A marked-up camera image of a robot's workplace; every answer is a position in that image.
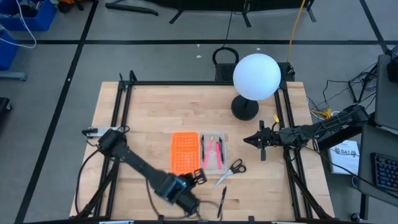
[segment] black-handled scissors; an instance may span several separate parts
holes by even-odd
[[[229,175],[246,172],[246,166],[242,165],[242,163],[243,163],[242,159],[238,159],[234,163],[232,163],[229,170],[227,170],[223,174],[223,176],[221,176],[221,178],[217,181],[217,183],[214,185],[213,188],[216,188]]]

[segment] keyboard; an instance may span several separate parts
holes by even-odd
[[[398,158],[372,153],[371,159],[374,184],[398,192]]]

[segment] black pen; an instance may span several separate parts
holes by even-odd
[[[220,207],[218,208],[217,218],[220,217],[221,211],[223,210],[223,204],[224,204],[225,193],[226,193],[226,187],[224,187],[224,190],[223,190],[223,196],[222,196],[222,198],[221,198]]]
[[[223,140],[218,138],[218,143],[220,144],[221,161],[224,164]]]
[[[205,161],[205,137],[201,136],[200,138],[200,146],[201,146],[201,160]]]

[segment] pen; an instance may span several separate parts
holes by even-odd
[[[220,144],[216,142],[216,150],[217,150],[217,163],[218,163],[218,169],[221,169],[221,155],[220,155]]]
[[[221,161],[224,164],[223,140],[221,140],[221,138],[218,138],[218,142],[220,144]]]
[[[213,137],[211,137],[211,138],[210,138],[210,141],[209,141],[209,147],[207,148],[205,161],[203,162],[203,168],[206,167],[207,161],[209,160],[209,155],[210,155],[211,145],[212,145],[212,144],[213,144]]]
[[[205,137],[202,135],[200,138],[200,146],[201,146],[201,160],[205,161]]]
[[[222,198],[221,198],[221,202],[220,202],[220,207],[218,207],[217,218],[219,218],[219,217],[220,217],[220,215],[221,215],[221,211],[223,210],[223,204],[224,204],[225,193],[226,193],[226,187],[224,187],[224,190],[223,190],[223,196],[222,196]]]

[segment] gray floor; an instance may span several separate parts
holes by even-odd
[[[385,40],[398,40],[395,0],[367,0],[371,13]],[[100,2],[88,40],[174,40],[224,39],[228,12],[184,12],[174,25],[168,21],[176,11],[134,1],[159,11],[160,16],[112,11]],[[78,40],[91,3],[81,12],[58,13],[48,32],[35,32],[39,40]],[[243,18],[233,15],[229,39],[288,40],[297,9],[249,13],[252,28]],[[377,40],[358,0],[316,0],[313,23],[304,12],[297,27],[297,40]],[[17,39],[29,39],[13,32]],[[261,52],[278,62],[286,60],[287,45],[229,45],[241,57]],[[83,158],[85,139],[80,134],[91,124],[100,84],[125,77],[133,69],[139,80],[213,80],[211,55],[221,45],[85,45],[80,56],[65,105],[52,139],[42,174],[29,207],[26,222],[67,218],[75,190],[77,172]],[[45,45],[34,50],[20,49],[12,71],[28,74],[26,82],[0,80],[0,96],[12,100],[14,110],[0,132],[0,217],[12,223],[21,204],[37,156],[43,145],[59,94],[69,71],[77,45]],[[292,65],[296,80],[304,82],[307,95],[316,103],[323,101],[326,79],[349,80],[376,62],[382,53],[378,45],[294,45]],[[231,62],[220,54],[221,62]],[[326,96],[346,88],[332,83]],[[355,86],[359,94],[359,85]],[[371,98],[363,102],[368,105]],[[330,101],[333,110],[352,103],[348,91]],[[348,220],[359,210],[360,194],[351,188],[350,177],[325,173],[337,217]],[[369,221],[388,223],[398,218],[398,208],[371,199]]]

